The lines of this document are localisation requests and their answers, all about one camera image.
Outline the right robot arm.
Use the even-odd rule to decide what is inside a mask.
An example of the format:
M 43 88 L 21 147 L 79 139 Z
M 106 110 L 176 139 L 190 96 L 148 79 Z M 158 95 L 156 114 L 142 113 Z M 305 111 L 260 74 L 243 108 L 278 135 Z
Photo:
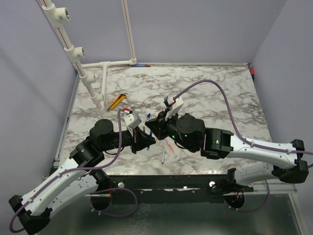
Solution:
M 258 140 L 242 140 L 231 131 L 207 128 L 204 121 L 186 113 L 166 118 L 164 111 L 154 119 L 145 122 L 159 139 L 173 139 L 190 152 L 212 160 L 242 158 L 256 161 L 256 164 L 229 170 L 225 187 L 236 191 L 258 181 L 279 179 L 283 183 L 305 182 L 309 168 L 297 150 L 304 145 L 300 140 L 281 144 Z

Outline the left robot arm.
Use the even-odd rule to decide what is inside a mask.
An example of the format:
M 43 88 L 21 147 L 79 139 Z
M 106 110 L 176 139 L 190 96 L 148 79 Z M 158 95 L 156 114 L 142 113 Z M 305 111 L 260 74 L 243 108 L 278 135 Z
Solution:
M 135 154 L 156 143 L 138 127 L 140 121 L 131 115 L 126 116 L 126 124 L 127 130 L 114 132 L 110 120 L 98 120 L 86 139 L 45 181 L 23 196 L 12 196 L 9 204 L 14 215 L 9 224 L 10 232 L 25 231 L 34 235 L 72 200 L 109 189 L 110 180 L 103 170 L 118 159 L 124 147 L 130 147 Z

